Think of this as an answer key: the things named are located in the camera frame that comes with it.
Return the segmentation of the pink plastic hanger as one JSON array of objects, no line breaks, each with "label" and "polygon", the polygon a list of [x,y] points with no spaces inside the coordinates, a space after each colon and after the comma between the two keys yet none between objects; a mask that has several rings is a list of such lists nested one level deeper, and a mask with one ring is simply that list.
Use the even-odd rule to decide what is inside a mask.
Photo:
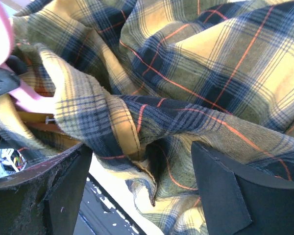
[{"label": "pink plastic hanger", "polygon": [[[18,77],[27,72],[27,67],[18,57],[11,55],[14,35],[10,20],[0,4],[0,68],[14,72]],[[54,113],[54,98],[41,96],[20,79],[20,86],[9,94],[22,110],[32,113]]]}]

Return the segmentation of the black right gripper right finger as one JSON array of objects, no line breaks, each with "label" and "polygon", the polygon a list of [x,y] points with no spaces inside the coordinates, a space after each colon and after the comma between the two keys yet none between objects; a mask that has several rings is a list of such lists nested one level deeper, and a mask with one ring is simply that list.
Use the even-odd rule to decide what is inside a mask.
[{"label": "black right gripper right finger", "polygon": [[191,156],[210,235],[294,235],[294,182],[201,144]]}]

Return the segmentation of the yellow black plaid shirt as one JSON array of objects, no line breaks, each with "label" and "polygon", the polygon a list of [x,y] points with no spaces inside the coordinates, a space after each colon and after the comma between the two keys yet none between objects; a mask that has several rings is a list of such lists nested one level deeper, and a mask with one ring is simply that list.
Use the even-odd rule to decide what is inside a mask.
[{"label": "yellow black plaid shirt", "polygon": [[56,126],[0,96],[30,165],[81,142],[165,235],[208,233],[191,145],[294,182],[294,0],[36,0],[11,18]]}]

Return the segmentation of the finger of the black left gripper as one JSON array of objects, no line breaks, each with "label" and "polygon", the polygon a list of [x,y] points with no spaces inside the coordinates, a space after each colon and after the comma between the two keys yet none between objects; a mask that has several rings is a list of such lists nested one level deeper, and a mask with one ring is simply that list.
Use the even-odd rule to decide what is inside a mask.
[{"label": "finger of the black left gripper", "polygon": [[20,83],[20,78],[14,72],[0,68],[0,95],[18,88]]}]

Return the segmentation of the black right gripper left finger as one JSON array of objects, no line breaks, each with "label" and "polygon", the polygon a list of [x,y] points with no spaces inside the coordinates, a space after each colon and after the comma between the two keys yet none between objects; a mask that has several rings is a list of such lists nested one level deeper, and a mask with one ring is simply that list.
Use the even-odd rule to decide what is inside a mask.
[{"label": "black right gripper left finger", "polygon": [[78,144],[0,178],[0,235],[73,234],[92,154]]}]

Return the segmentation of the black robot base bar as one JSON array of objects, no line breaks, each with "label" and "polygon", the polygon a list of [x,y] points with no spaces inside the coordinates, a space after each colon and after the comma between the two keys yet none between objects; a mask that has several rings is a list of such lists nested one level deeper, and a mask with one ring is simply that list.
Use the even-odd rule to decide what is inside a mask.
[{"label": "black robot base bar", "polygon": [[138,224],[89,174],[73,232],[75,235],[145,235]]}]

